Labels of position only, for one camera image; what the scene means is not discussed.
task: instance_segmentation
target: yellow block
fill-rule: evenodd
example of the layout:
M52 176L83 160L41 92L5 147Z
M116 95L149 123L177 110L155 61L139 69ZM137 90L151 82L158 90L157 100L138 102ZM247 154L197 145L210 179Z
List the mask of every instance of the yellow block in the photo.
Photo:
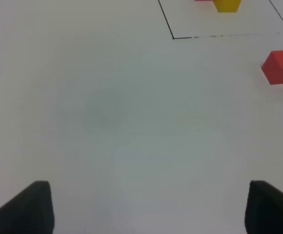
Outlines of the yellow block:
M241 0L213 0L218 12L237 12Z

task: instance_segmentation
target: red cube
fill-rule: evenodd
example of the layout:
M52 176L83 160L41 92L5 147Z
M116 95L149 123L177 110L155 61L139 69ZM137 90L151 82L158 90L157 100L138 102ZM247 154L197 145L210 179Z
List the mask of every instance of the red cube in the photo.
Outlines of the red cube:
M272 51L262 70L270 84L283 84L283 50Z

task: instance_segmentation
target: drawn rectangle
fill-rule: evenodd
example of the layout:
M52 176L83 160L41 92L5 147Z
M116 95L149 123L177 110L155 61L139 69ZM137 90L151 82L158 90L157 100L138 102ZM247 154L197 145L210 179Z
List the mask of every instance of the drawn rectangle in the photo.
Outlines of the drawn rectangle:
M269 0L242 0L237 13L218 13L211 1L160 2L175 38L283 31L283 21Z

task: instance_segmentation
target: black line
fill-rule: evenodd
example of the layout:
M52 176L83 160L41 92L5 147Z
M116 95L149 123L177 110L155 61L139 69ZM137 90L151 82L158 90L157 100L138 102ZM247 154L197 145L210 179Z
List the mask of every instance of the black line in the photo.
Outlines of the black line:
M164 15L166 24L167 24L167 26L169 27L170 33L171 33L171 35L172 35L172 38L173 38L173 39L176 39L176 38L174 38L174 36L173 36L173 33L172 33L172 30L171 30L170 24L169 24L169 22L167 21L167 18L166 18L166 16L165 16L164 11L163 11L163 8L162 8L162 5L161 5L160 0L158 0L158 2L159 2L159 5L160 5L160 7L161 7L162 13L163 13L163 15Z
M191 39L192 37L186 37L186 38L174 38L174 39Z
M276 9L276 7L275 7L274 4L272 3L272 1L269 0L269 2L270 2L270 4L272 4L272 6L274 7L275 11L277 12L277 14L279 15L279 17L280 17L280 18L282 19L282 21L283 21L282 16L279 14L278 10Z

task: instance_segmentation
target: toy block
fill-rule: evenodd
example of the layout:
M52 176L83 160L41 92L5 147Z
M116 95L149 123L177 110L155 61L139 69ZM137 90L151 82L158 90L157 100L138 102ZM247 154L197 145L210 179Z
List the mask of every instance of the toy block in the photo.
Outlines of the toy block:
M262 70L270 84L283 84L283 50L272 51Z
M237 12L241 0L213 0L218 12Z

